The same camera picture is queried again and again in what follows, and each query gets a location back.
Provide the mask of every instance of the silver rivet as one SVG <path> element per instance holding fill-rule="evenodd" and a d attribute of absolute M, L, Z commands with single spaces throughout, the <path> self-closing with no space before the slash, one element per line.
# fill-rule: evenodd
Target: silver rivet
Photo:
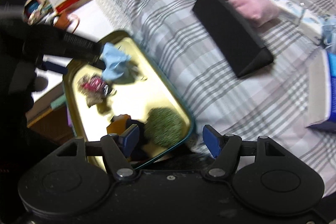
<path fill-rule="evenodd" d="M 131 175 L 133 175 L 133 170 L 130 168 L 121 168 L 117 171 L 117 175 L 120 177 L 129 177 Z"/>
<path fill-rule="evenodd" d="M 208 173 L 212 177 L 222 177 L 223 175 L 225 175 L 225 171 L 221 168 L 210 169 Z"/>
<path fill-rule="evenodd" d="M 174 180 L 174 179 L 176 179 L 176 177 L 173 175 L 167 176 L 167 180 Z"/>

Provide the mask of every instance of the plaid bedsheet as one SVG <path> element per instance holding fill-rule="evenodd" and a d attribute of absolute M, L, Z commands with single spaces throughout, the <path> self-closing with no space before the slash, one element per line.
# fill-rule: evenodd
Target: plaid bedsheet
<path fill-rule="evenodd" d="M 196 0 L 97 0 L 102 11 L 159 64 L 194 113 L 197 134 L 189 145 L 208 153 L 202 127 L 243 140 L 266 135 L 316 170 L 325 195 L 336 191 L 336 135 L 307 129 L 307 62 L 316 46 L 286 20 L 258 30 L 275 61 L 237 79 L 192 13 Z M 336 0 L 299 0 L 311 10 L 336 14 Z"/>

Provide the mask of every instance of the wooden floor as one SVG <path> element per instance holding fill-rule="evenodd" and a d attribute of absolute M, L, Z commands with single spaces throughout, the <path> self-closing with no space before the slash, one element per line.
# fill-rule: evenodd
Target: wooden floor
<path fill-rule="evenodd" d="M 59 144 L 73 138 L 72 129 L 68 126 L 66 107 L 52 111 L 33 124 L 31 129 Z"/>

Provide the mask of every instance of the white table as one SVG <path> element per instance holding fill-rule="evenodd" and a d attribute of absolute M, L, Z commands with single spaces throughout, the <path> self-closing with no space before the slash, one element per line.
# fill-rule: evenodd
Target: white table
<path fill-rule="evenodd" d="M 95 0 L 83 5 L 73 12 L 80 18 L 80 23 L 75 31 L 75 34 L 86 37 L 92 41 L 99 41 L 101 38 L 111 33 L 114 28 L 109 23 L 108 19 L 100 11 Z M 68 30 L 72 30 L 76 25 L 76 22 L 70 25 Z M 51 61 L 56 64 L 66 66 L 71 59 L 45 56 L 44 59 Z M 41 92 L 34 92 L 34 106 L 26 114 L 27 120 L 31 121 L 40 113 L 43 113 L 49 108 L 50 103 L 63 94 L 62 87 L 62 75 L 53 71 L 43 71 L 36 69 L 37 75 L 43 76 L 48 79 L 48 86 L 45 90 Z"/>

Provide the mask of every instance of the green fuzzy ball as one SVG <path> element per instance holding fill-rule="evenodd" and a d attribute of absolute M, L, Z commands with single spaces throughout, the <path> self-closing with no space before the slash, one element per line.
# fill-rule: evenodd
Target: green fuzzy ball
<path fill-rule="evenodd" d="M 182 138 L 182 118 L 170 108 L 152 108 L 145 124 L 144 136 L 156 145 L 171 147 Z"/>

